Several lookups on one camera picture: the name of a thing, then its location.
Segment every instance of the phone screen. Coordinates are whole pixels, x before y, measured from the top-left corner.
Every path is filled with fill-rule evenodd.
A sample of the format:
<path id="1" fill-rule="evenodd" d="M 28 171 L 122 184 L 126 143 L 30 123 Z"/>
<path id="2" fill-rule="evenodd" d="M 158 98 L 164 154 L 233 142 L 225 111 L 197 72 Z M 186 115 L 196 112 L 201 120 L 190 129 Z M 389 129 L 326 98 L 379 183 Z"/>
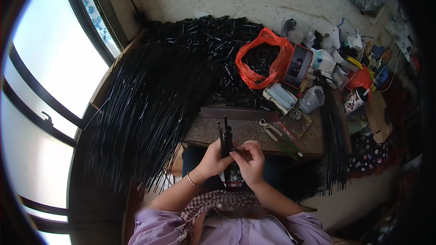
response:
<path id="1" fill-rule="evenodd" d="M 310 62 L 312 62 L 312 56 L 312 51 L 299 45 L 295 46 L 283 82 L 297 89 L 300 88 L 307 68 L 309 67 Z"/>

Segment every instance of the woman's right hand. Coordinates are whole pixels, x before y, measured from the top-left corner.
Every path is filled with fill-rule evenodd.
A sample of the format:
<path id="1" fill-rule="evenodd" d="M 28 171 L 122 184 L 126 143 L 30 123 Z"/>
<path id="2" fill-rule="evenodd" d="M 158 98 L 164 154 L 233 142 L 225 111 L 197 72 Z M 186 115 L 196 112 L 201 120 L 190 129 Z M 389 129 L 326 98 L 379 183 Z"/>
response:
<path id="1" fill-rule="evenodd" d="M 242 153 L 250 153 L 248 156 L 251 156 L 251 160 L 250 157 L 243 157 L 234 151 L 232 151 L 230 155 L 238 164 L 244 181 L 247 183 L 249 188 L 253 189 L 254 186 L 263 182 L 262 172 L 263 164 L 265 163 L 265 156 L 263 155 L 262 148 L 260 147 L 259 142 L 248 140 L 238 146 L 237 149 L 241 150 Z"/>

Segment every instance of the lavender shirt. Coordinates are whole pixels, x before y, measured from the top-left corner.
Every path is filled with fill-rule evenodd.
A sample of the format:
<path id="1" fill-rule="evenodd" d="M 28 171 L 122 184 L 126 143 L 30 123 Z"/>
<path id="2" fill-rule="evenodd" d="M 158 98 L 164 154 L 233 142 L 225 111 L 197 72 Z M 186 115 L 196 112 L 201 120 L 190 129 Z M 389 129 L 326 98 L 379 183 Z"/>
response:
<path id="1" fill-rule="evenodd" d="M 179 244 L 184 221 L 181 212 L 143 209 L 135 216 L 142 222 L 135 229 L 129 245 Z M 299 213 L 287 217 L 291 230 L 298 234 L 304 245 L 333 244 L 330 236 L 322 230 L 321 222 L 312 214 Z M 213 215 L 203 223 L 199 244 L 292 244 L 285 228 L 272 217 L 263 219 L 223 218 Z"/>

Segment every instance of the bracelet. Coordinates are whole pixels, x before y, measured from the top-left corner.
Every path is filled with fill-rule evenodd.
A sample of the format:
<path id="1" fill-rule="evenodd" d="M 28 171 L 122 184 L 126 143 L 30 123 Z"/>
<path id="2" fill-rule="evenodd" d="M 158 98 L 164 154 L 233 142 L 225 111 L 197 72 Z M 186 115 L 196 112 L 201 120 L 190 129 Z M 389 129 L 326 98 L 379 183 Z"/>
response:
<path id="1" fill-rule="evenodd" d="M 186 173 L 186 175 L 188 176 L 188 180 L 189 180 L 189 182 L 191 182 L 191 184 L 192 184 L 194 187 L 196 187 L 196 188 L 200 188 L 198 185 L 196 185 L 196 184 L 191 180 L 191 177 L 189 177 L 189 172 Z"/>

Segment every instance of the window glass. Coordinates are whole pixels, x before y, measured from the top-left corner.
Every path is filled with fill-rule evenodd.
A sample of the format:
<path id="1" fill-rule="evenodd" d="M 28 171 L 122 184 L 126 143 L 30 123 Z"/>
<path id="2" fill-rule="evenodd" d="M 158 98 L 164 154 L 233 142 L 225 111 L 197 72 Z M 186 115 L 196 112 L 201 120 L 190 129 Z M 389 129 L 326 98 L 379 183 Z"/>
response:
<path id="1" fill-rule="evenodd" d="M 55 215 L 55 214 L 50 214 L 50 213 L 46 213 L 46 212 L 41 212 L 41 211 L 32 209 L 32 208 L 24 206 L 24 205 L 23 205 L 23 208 L 28 214 L 34 215 L 34 216 L 39 217 L 39 218 L 45 218 L 45 219 L 48 219 L 51 221 L 68 222 L 68 217 L 64 216 L 64 215 Z"/>
<path id="2" fill-rule="evenodd" d="M 1 92 L 3 157 L 15 192 L 32 201 L 67 208 L 73 148 L 25 117 Z"/>
<path id="3" fill-rule="evenodd" d="M 39 83 L 82 117 L 108 66 L 92 45 L 68 0 L 30 0 L 13 37 Z"/>
<path id="4" fill-rule="evenodd" d="M 38 232 L 48 245 L 71 245 L 70 235 Z"/>
<path id="5" fill-rule="evenodd" d="M 46 119 L 47 116 L 45 116 L 42 112 L 46 112 L 52 118 L 53 127 L 57 128 L 62 133 L 65 133 L 69 137 L 74 138 L 77 131 L 77 126 L 58 114 L 38 95 L 36 95 L 33 90 L 30 89 L 29 85 L 27 85 L 23 78 L 21 78 L 14 65 L 10 61 L 9 55 L 5 56 L 5 68 L 3 75 L 15 94 L 17 94 L 17 96 L 33 112 L 43 119 Z"/>
<path id="6" fill-rule="evenodd" d="M 106 47 L 112 53 L 112 56 L 116 58 L 120 54 L 120 51 L 116 46 L 115 41 L 113 40 L 109 31 L 107 30 L 106 25 L 103 22 L 97 7 L 95 6 L 94 0 L 82 0 L 82 2 L 84 4 L 84 7 L 86 8 L 86 11 L 88 12 L 89 17 L 91 18 L 92 23 L 97 29 L 101 40 L 105 43 Z"/>

